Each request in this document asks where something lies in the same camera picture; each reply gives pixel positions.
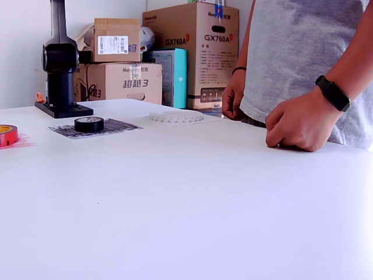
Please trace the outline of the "person left hand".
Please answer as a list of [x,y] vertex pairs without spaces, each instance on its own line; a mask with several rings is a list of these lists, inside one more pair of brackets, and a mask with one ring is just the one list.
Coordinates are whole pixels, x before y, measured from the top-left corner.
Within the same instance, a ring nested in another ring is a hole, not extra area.
[[268,147],[296,147],[308,152],[322,148],[342,112],[316,87],[311,92],[279,103],[265,118]]

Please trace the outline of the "person right hand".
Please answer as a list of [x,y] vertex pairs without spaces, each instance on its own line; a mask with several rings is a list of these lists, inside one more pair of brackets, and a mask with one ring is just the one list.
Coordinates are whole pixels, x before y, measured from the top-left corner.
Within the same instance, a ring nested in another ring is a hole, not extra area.
[[245,78],[246,69],[237,67],[222,95],[222,113],[234,121],[241,121],[245,115],[240,109],[245,89]]

